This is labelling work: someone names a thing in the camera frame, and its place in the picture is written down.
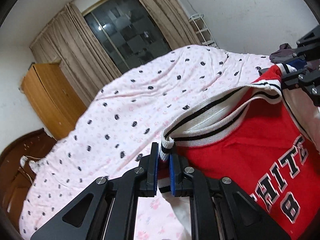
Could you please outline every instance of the window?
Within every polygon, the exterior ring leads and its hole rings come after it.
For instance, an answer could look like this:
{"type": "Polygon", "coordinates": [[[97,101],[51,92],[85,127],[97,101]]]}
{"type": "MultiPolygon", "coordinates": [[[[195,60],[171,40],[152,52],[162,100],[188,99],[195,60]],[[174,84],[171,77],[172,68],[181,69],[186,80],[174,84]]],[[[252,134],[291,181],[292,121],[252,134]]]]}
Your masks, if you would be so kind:
{"type": "Polygon", "coordinates": [[[138,0],[107,0],[84,18],[122,74],[171,51],[138,0]]]}

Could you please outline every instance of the basketball jersey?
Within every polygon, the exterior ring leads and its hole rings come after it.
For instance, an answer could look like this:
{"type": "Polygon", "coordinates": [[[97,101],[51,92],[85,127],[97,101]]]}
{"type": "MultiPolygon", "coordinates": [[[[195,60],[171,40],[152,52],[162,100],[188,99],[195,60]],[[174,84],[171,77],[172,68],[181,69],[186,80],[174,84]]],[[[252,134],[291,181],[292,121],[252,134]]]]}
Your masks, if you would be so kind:
{"type": "MultiPolygon", "coordinates": [[[[281,75],[294,70],[285,67],[179,116],[162,133],[160,157],[166,166],[175,143],[190,166],[231,178],[295,240],[320,208],[320,155],[282,100],[281,75]]],[[[167,169],[159,176],[168,191],[167,169]]]]}

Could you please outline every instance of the bed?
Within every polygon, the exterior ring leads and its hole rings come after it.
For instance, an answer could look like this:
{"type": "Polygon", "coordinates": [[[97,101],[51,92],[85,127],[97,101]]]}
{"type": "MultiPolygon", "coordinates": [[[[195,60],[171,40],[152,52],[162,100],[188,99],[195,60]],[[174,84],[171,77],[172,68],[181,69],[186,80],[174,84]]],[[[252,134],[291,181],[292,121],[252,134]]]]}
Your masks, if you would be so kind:
{"type": "MultiPolygon", "coordinates": [[[[268,56],[191,45],[106,85],[75,130],[36,163],[40,167],[20,215],[21,236],[29,240],[97,177],[114,179],[138,166],[163,128],[185,110],[254,81],[258,70],[271,65],[268,56]]],[[[189,238],[159,192],[155,198],[139,199],[134,239],[189,238]]]]}
{"type": "Polygon", "coordinates": [[[0,221],[11,225],[12,231],[19,230],[19,218],[32,180],[35,175],[28,165],[21,166],[23,156],[28,160],[45,157],[56,140],[46,134],[44,129],[33,131],[19,137],[8,145],[0,156],[0,221]]]}

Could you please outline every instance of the printed cartoon pattern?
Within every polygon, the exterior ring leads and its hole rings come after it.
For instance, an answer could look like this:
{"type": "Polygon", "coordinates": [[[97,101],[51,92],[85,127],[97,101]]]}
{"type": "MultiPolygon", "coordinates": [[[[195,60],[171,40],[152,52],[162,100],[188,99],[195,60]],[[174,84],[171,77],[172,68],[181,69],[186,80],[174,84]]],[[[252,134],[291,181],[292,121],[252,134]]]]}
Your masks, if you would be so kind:
{"type": "MultiPolygon", "coordinates": [[[[20,233],[32,234],[97,177],[114,179],[150,154],[151,143],[198,103],[259,77],[268,57],[192,45],[132,69],[99,91],[74,131],[37,164],[24,202],[20,233]]],[[[183,239],[183,226],[158,193],[140,198],[135,239],[183,239]]]]}

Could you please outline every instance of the wardrobe door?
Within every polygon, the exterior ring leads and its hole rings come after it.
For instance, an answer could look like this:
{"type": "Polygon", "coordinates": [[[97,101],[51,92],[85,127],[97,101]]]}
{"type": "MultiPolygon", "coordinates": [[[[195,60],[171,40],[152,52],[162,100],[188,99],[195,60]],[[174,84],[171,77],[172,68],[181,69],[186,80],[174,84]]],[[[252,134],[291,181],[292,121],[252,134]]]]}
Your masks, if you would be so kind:
{"type": "Polygon", "coordinates": [[[86,106],[78,97],[58,64],[34,64],[39,79],[61,114],[74,129],[86,106]]]}
{"type": "Polygon", "coordinates": [[[57,109],[44,89],[34,67],[31,67],[22,82],[22,89],[41,121],[56,140],[65,138],[74,126],[57,109]]]}

